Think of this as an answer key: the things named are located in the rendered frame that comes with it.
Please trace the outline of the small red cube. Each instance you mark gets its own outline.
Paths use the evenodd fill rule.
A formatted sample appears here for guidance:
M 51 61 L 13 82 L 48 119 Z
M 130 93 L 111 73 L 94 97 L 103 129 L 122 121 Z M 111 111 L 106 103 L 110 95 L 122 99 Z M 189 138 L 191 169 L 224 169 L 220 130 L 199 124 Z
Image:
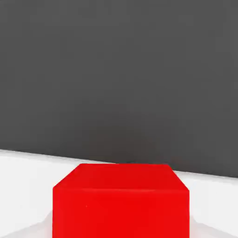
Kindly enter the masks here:
M 52 238 L 190 238 L 190 194 L 168 165 L 81 164 L 53 188 Z

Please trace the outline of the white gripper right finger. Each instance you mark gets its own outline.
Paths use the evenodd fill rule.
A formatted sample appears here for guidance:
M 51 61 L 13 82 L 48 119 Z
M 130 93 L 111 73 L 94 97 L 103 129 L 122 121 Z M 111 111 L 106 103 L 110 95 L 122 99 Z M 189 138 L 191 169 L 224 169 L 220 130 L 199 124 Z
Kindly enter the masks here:
M 217 230 L 203 223 L 198 223 L 192 216 L 190 216 L 190 238 L 238 238 L 238 237 Z

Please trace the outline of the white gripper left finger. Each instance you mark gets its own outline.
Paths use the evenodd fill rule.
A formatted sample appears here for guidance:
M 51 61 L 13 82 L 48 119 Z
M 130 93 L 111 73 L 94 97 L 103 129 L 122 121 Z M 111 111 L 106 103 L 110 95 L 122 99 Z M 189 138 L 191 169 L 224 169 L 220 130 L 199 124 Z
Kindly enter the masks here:
M 42 222 L 12 232 L 1 238 L 53 238 L 52 220 L 53 220 L 53 212 L 51 211 Z

